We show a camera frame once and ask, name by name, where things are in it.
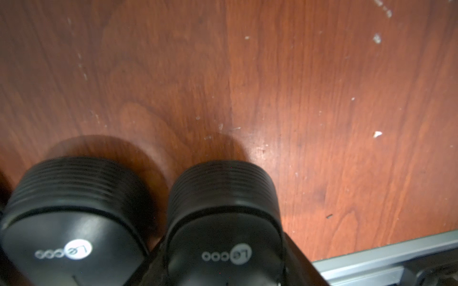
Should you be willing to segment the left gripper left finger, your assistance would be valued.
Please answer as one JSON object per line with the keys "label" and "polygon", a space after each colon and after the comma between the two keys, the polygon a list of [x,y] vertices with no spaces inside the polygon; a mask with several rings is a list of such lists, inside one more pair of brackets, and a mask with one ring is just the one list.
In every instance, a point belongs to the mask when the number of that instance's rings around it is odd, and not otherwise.
{"label": "left gripper left finger", "polygon": [[161,238],[143,263],[134,271],[124,286],[166,286],[166,243]]}

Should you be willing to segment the black computer mouse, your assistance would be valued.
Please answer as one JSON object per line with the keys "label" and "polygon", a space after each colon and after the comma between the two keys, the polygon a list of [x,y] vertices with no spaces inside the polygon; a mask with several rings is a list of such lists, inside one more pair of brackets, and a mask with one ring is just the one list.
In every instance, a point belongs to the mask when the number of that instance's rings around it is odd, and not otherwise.
{"label": "black computer mouse", "polygon": [[36,286],[122,286],[148,255],[143,180],[104,158],[38,163],[1,219],[1,247]]}
{"label": "black computer mouse", "polygon": [[278,286],[285,271],[276,189],[259,166],[197,164],[169,194],[165,264],[170,286]]}

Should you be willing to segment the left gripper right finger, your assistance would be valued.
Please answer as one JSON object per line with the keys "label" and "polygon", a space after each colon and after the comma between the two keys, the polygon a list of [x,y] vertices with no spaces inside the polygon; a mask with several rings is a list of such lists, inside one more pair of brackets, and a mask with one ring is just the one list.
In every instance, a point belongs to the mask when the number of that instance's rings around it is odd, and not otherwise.
{"label": "left gripper right finger", "polygon": [[287,233],[285,237],[285,271],[283,286],[329,286]]}

